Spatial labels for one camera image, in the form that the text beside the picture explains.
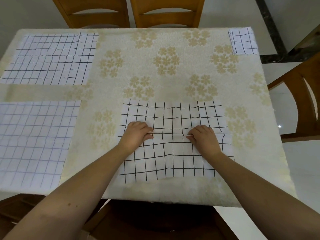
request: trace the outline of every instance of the grid pattern fabric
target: grid pattern fabric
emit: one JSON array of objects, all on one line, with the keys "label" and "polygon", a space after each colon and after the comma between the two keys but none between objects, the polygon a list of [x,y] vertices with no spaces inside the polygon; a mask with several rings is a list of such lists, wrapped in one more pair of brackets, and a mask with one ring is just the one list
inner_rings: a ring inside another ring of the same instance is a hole
[{"label": "grid pattern fabric", "polygon": [[254,37],[254,31],[251,27],[230,28],[228,32],[234,55],[259,54],[256,38]]},{"label": "grid pattern fabric", "polygon": [[81,101],[0,103],[0,189],[58,187]]},{"label": "grid pattern fabric", "polygon": [[0,83],[85,85],[98,36],[98,33],[25,35]]},{"label": "grid pattern fabric", "polygon": [[145,141],[123,162],[118,171],[119,183],[170,177],[214,177],[214,168],[186,138],[197,125],[211,127],[223,153],[234,158],[232,135],[218,100],[151,103],[125,99],[117,132],[119,140],[131,121],[146,122],[153,127],[154,138]]}]

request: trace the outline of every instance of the white floor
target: white floor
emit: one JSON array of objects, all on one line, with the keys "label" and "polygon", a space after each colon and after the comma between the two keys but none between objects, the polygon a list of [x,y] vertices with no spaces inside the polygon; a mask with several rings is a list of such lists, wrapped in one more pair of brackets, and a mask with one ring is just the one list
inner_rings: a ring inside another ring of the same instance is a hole
[{"label": "white floor", "polygon": [[[128,2],[131,27],[135,27]],[[275,54],[255,0],[206,0],[199,27],[247,27],[255,32],[261,55]],[[21,28],[67,28],[52,0],[0,0],[0,57],[16,31]],[[264,64],[269,84],[298,63]],[[298,113],[292,95],[285,85],[270,92],[281,134],[292,133]],[[283,145],[299,199],[320,212],[319,141],[285,143]],[[14,194],[0,192],[0,200]],[[242,208],[216,207],[240,240],[266,239]]]}]

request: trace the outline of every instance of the floral tablecloth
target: floral tablecloth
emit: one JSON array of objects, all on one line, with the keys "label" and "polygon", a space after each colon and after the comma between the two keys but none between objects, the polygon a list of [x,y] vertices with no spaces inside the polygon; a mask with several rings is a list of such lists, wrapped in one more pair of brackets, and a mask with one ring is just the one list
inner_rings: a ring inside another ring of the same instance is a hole
[{"label": "floral tablecloth", "polygon": [[[260,57],[233,55],[227,28],[20,30],[0,74],[25,34],[73,32],[99,33],[86,85],[0,84],[0,101],[82,100],[60,183],[116,144],[123,98],[190,102],[218,96],[234,134],[235,161],[296,197]],[[212,179],[111,182],[104,198],[240,207],[217,173]]]}]

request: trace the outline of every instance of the person's left hand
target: person's left hand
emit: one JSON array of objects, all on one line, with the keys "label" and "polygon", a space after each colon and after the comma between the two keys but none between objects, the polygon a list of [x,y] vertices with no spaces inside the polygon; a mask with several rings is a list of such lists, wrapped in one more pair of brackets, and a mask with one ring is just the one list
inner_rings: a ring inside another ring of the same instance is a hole
[{"label": "person's left hand", "polygon": [[146,122],[130,122],[118,146],[126,150],[128,155],[130,155],[144,141],[153,138],[151,134],[148,134],[149,132],[153,132],[153,128],[149,127]]}]

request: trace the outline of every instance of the person's right hand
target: person's right hand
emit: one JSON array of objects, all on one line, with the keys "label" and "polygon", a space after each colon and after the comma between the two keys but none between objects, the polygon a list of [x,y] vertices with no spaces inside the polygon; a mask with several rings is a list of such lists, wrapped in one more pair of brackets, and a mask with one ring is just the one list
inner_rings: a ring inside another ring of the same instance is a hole
[{"label": "person's right hand", "polygon": [[222,153],[214,131],[205,125],[194,127],[189,131],[187,138],[206,160]]}]

